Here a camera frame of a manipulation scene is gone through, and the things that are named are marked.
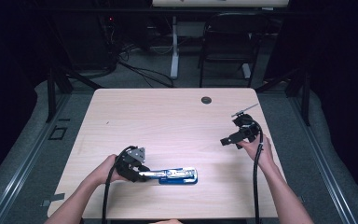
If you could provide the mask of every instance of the gray carpet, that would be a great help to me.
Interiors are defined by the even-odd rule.
[[[198,48],[197,45],[186,45],[189,42],[185,42],[180,48],[179,78],[174,81],[177,88],[197,88],[199,84]],[[254,88],[262,85],[263,69],[267,64],[271,45],[273,45],[273,39],[271,42],[266,42],[261,50],[252,85]],[[168,75],[171,69],[171,54],[160,54],[153,50],[150,52],[134,50],[130,52],[126,63]],[[155,77],[166,80],[159,75]],[[153,81],[148,84],[141,76],[121,65],[112,74],[96,77],[93,81],[106,88],[150,88],[150,86],[166,88]],[[39,98],[33,116],[0,168],[0,205],[2,202],[7,203],[6,206],[0,207],[0,223],[42,223],[46,220],[48,208],[41,206],[41,203],[54,194],[92,96],[90,87],[75,79],[71,79],[71,82],[75,87],[71,95],[62,95],[57,91],[62,106],[55,120],[49,125],[45,124],[48,117],[46,83],[36,87]],[[326,186],[315,160],[312,152],[313,146],[304,130],[312,131],[358,223],[358,187],[329,141],[328,127],[318,98],[314,94],[311,95],[311,126],[304,127],[297,115],[297,99],[286,98],[282,93],[285,85],[282,83],[258,96],[287,182],[296,195],[304,200],[304,205],[315,223],[343,223],[335,202],[332,200],[330,189]],[[55,125],[66,129],[62,140],[48,140]],[[45,137],[38,139],[43,132],[46,132],[42,134]],[[32,154],[35,147],[39,147],[40,150]],[[10,187],[17,169],[23,165],[29,155],[34,155],[34,163],[29,164],[32,169],[23,177],[24,182],[18,185],[19,191],[14,191],[12,199],[3,200],[3,195],[7,187]],[[99,223],[100,220],[86,220],[86,223],[94,222]],[[266,218],[264,223],[278,223],[278,220]]]

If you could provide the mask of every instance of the black chair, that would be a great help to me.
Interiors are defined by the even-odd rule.
[[[251,64],[247,87],[252,83],[260,42],[269,28],[269,19],[261,14],[219,13],[207,20],[200,51],[200,87],[204,75],[204,63],[234,63],[238,69],[244,63]]]

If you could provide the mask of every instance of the dark background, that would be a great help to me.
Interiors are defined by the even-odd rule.
[[[328,16],[284,19],[265,79],[283,76],[312,56],[307,66],[311,89],[321,99],[337,154],[358,184],[358,1],[296,0],[289,9],[328,12]],[[87,45],[83,55],[97,50],[102,56],[88,62],[75,60],[70,52],[76,50],[70,46],[75,42],[65,38],[63,43],[56,36],[65,29],[56,26],[56,33],[51,32],[46,21],[39,19],[31,18],[15,1],[0,0],[0,163],[32,114],[37,97],[34,87],[46,80],[51,56],[71,68],[111,65],[111,49],[104,47],[100,33],[92,32],[78,41],[89,38],[95,43]],[[97,24],[84,28],[95,31]]]

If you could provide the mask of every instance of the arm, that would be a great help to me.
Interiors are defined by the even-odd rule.
[[[51,215],[45,223],[80,223],[84,209],[98,186],[104,184],[109,170],[115,163],[116,155],[111,155],[93,170],[77,187],[75,192]],[[111,182],[126,180],[116,171],[113,172]]]
[[[252,142],[245,141],[238,144],[245,148],[246,152],[255,159],[255,153],[259,144],[260,136]],[[261,151],[258,165],[267,179],[272,199],[277,209],[278,218],[281,223],[313,223],[307,210],[297,198],[295,193],[287,185],[286,181],[272,158],[271,143],[269,139],[263,135],[264,146]]]

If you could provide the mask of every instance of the desk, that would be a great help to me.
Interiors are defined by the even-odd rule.
[[[208,96],[210,104],[201,98]],[[252,89],[100,89],[94,93],[65,166],[56,194],[65,200],[108,155],[127,146],[145,148],[152,170],[192,166],[199,182],[164,186],[114,182],[109,191],[109,219],[254,217],[253,161],[220,139],[238,128],[231,115],[258,103]],[[260,105],[248,110],[269,134]],[[281,167],[275,147],[275,161]],[[101,218],[104,185],[98,187],[83,218]],[[276,217],[267,181],[258,172],[261,217]],[[64,200],[52,202],[50,216]]]
[[[289,0],[153,0],[153,7],[263,7],[272,9],[273,7],[287,7]],[[176,17],[172,18],[172,63],[171,75],[172,79],[178,78],[179,52],[177,41],[178,24]],[[248,64],[243,67],[245,77],[250,75]]]

